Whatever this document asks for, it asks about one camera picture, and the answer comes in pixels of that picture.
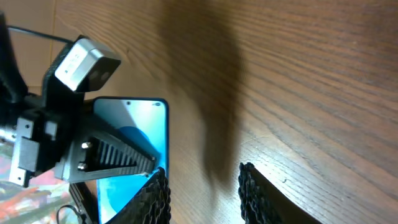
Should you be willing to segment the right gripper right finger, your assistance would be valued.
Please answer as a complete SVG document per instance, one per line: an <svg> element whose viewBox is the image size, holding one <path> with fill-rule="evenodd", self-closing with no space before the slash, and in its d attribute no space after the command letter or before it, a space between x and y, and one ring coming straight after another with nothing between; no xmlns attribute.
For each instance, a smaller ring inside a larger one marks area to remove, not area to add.
<svg viewBox="0 0 398 224"><path fill-rule="evenodd" d="M240 163L238 182L241 217L246 223L320 224L320 221L279 191L254 164Z"/></svg>

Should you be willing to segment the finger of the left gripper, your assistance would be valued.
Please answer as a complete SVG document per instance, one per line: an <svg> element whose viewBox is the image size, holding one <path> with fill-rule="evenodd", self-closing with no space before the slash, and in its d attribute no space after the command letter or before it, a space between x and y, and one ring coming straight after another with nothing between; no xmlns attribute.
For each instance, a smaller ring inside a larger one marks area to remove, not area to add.
<svg viewBox="0 0 398 224"><path fill-rule="evenodd" d="M54 175L69 183L122 175L146 175L157 165L157 150L135 128L128 136L114 128L81 127L73 136Z"/></svg>

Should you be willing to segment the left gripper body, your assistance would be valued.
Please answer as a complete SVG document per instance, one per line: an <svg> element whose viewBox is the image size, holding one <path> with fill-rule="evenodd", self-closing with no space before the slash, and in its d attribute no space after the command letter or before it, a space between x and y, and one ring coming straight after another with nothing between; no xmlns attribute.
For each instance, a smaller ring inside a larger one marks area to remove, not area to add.
<svg viewBox="0 0 398 224"><path fill-rule="evenodd" d="M27 93L8 98L8 142L13 146L9 181L27 187L30 179L63 164L83 114L83 93L43 99Z"/></svg>

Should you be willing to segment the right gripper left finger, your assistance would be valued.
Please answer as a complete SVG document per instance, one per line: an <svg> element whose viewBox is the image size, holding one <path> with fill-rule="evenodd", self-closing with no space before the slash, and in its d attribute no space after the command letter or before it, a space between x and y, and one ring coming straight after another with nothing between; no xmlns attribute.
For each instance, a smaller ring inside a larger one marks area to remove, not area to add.
<svg viewBox="0 0 398 224"><path fill-rule="evenodd" d="M169 180L161 167L107 224L169 224Z"/></svg>

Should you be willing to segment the blue Galaxy smartphone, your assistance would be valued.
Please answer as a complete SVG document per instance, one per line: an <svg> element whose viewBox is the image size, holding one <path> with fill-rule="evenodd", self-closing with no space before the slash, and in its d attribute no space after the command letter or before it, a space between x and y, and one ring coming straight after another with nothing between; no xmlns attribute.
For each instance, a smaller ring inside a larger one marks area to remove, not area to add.
<svg viewBox="0 0 398 224"><path fill-rule="evenodd" d="M99 222L114 218L157 172L169 170L169 106L160 98L98 97L93 112L132 147L100 142L96 161L124 172L96 181Z"/></svg>

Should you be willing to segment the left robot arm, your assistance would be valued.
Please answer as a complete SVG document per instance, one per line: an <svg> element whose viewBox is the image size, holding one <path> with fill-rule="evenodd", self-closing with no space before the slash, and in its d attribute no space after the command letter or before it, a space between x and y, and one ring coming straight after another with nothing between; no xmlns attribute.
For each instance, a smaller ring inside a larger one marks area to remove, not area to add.
<svg viewBox="0 0 398 224"><path fill-rule="evenodd" d="M85 100L120 63L107 46L85 36L67 40L35 95L19 73L9 26L1 21L1 141L13 147L12 183L27 187L48 170L69 183L154 170L155 156L94 114Z"/></svg>

